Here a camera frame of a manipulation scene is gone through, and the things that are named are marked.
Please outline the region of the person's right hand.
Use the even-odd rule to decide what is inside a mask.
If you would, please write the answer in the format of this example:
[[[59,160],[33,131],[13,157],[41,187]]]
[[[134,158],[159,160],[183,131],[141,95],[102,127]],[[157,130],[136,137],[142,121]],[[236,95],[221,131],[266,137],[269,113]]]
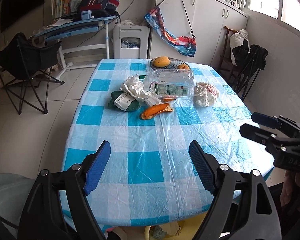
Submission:
[[[280,195],[281,206],[284,207],[293,200],[299,202],[297,208],[300,212],[300,173],[287,170],[285,172],[283,188]]]

